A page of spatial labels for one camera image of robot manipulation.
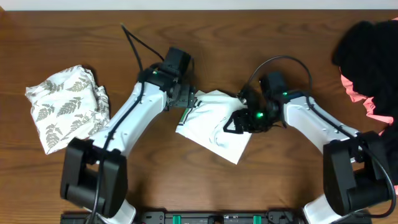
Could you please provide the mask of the white t-shirt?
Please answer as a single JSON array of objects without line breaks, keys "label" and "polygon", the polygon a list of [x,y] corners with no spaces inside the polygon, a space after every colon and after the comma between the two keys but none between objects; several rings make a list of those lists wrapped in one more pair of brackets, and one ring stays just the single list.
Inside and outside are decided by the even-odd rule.
[{"label": "white t-shirt", "polygon": [[239,99],[219,90],[198,91],[194,107],[184,111],[175,132],[237,164],[251,134],[226,133],[223,128],[233,112],[245,108]]}]

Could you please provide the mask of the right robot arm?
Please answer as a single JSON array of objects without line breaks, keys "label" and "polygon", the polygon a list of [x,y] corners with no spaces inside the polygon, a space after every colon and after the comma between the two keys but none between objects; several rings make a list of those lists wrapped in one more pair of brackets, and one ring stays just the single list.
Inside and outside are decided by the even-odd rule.
[{"label": "right robot arm", "polygon": [[234,111],[223,130],[261,133],[280,122],[318,148],[323,155],[323,195],[303,207],[305,223],[351,223],[384,218],[395,210],[396,189],[380,135],[344,125],[305,92],[288,89],[280,72],[262,77],[259,84],[265,107],[245,86],[238,93],[245,108]]}]

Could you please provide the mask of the fern print fabric bag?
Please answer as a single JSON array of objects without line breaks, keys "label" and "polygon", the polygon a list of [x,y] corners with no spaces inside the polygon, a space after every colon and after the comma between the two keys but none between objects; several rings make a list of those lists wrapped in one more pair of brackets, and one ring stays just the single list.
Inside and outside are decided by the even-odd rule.
[{"label": "fern print fabric bag", "polygon": [[46,155],[86,139],[109,123],[109,98],[82,65],[66,68],[41,84],[27,87],[30,113]]}]

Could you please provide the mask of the black garment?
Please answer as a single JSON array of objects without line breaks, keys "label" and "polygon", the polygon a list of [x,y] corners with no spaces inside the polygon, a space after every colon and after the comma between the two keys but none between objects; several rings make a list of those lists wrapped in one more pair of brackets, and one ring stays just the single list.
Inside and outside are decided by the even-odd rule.
[{"label": "black garment", "polygon": [[397,184],[397,19],[355,24],[340,40],[332,63],[353,82],[355,92],[373,97],[374,114],[394,118],[380,136]]}]

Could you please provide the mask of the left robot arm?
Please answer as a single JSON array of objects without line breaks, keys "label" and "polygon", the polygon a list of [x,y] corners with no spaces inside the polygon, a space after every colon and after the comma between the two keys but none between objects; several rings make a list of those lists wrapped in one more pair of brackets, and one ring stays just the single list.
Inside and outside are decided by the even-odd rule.
[{"label": "left robot arm", "polygon": [[127,159],[158,114],[171,107],[193,107],[195,89],[186,80],[191,59],[169,48],[163,62],[139,72],[133,92],[109,124],[88,139],[68,143],[60,196],[87,211],[64,213],[61,223],[134,221],[136,209],[126,200]]}]

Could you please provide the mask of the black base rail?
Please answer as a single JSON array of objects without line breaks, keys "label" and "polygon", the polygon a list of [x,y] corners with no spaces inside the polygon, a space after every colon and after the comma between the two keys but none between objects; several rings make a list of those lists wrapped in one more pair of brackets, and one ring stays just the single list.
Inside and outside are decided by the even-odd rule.
[{"label": "black base rail", "polygon": [[145,212],[138,214],[132,224],[303,224],[305,221],[288,210],[264,213],[172,213]]}]

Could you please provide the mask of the pink garment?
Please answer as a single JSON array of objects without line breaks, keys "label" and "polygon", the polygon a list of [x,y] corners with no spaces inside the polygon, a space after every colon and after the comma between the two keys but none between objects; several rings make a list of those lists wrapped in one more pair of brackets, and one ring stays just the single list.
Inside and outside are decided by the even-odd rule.
[{"label": "pink garment", "polygon": [[394,122],[394,118],[391,116],[382,116],[382,115],[376,115],[374,114],[374,110],[376,109],[375,104],[373,103],[373,97],[367,97],[364,95],[361,95],[360,93],[357,93],[353,90],[353,82],[348,80],[346,77],[343,75],[340,75],[342,85],[346,89],[346,94],[351,98],[351,101],[353,103],[363,101],[363,106],[366,109],[366,116],[378,121],[381,121],[383,123],[386,123],[388,125],[392,125]]}]

